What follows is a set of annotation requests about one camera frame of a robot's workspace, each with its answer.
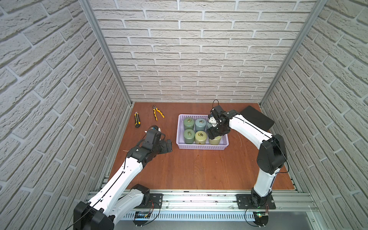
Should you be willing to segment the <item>yellow-green canister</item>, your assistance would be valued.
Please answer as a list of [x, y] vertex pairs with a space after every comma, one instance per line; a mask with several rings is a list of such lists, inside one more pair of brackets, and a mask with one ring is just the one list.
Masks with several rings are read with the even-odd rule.
[[195, 144], [206, 144], [207, 138], [205, 131], [197, 131], [195, 134]]
[[214, 139], [210, 139], [209, 138], [209, 143], [210, 143], [210, 145], [219, 145], [220, 142], [221, 142], [221, 140], [222, 140], [222, 137], [221, 136], [217, 136]]

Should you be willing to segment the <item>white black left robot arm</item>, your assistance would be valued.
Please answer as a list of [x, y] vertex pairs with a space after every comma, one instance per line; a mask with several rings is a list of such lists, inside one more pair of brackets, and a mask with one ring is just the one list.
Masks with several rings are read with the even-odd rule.
[[136, 146], [110, 181], [88, 202], [80, 202], [73, 211], [74, 230], [113, 230], [122, 218], [136, 207], [155, 208], [150, 200], [150, 189], [135, 185], [125, 196], [121, 196], [130, 182], [157, 154], [172, 152], [172, 142], [161, 140], [148, 150]]

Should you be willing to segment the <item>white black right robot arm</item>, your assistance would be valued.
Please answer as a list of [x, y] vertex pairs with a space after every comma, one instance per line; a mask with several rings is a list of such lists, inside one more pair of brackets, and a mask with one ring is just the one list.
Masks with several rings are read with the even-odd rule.
[[265, 205], [272, 194], [277, 174], [288, 160], [283, 137], [264, 131], [237, 111], [226, 112], [219, 105], [210, 111], [208, 122], [211, 124], [207, 129], [210, 140], [235, 130], [257, 147], [259, 152], [256, 162], [259, 173], [249, 200], [256, 208]]

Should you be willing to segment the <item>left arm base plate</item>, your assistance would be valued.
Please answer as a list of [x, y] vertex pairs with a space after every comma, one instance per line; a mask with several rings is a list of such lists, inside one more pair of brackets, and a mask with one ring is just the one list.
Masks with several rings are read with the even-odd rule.
[[163, 203], [162, 193], [150, 193], [148, 197], [144, 197], [142, 204], [135, 207], [135, 209], [160, 209]]

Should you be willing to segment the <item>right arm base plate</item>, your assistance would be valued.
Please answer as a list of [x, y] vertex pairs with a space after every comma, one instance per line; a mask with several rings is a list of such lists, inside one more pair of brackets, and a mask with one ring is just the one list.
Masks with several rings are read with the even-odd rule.
[[237, 194], [236, 199], [239, 209], [276, 209], [272, 195], [258, 197], [257, 194]]

